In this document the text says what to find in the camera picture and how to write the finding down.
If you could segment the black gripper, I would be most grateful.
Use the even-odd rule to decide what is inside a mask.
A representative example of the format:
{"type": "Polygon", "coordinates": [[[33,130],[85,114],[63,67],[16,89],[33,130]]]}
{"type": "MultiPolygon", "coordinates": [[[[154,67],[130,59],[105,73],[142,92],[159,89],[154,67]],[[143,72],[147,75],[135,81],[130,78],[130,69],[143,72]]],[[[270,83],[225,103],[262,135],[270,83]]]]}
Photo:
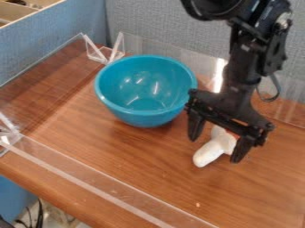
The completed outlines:
{"type": "Polygon", "coordinates": [[[202,134],[206,121],[239,135],[231,163],[238,163],[253,146],[262,146],[274,125],[255,111],[251,96],[257,84],[225,84],[219,93],[191,89],[186,103],[188,138],[194,142],[202,134]]]}

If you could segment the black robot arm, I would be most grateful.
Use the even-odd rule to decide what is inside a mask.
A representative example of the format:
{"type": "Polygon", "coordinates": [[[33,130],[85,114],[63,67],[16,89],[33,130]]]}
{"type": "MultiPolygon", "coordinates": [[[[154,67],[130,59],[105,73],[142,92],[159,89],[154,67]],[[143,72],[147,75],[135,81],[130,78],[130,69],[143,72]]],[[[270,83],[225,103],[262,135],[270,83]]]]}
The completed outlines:
{"type": "Polygon", "coordinates": [[[196,140],[206,122],[239,135],[230,161],[239,162],[265,144],[274,125],[251,105],[262,77],[274,77],[287,59],[291,26],[289,0],[180,0],[187,14],[202,21],[225,20],[231,27],[230,59],[219,93],[188,91],[188,137],[196,140]]]}

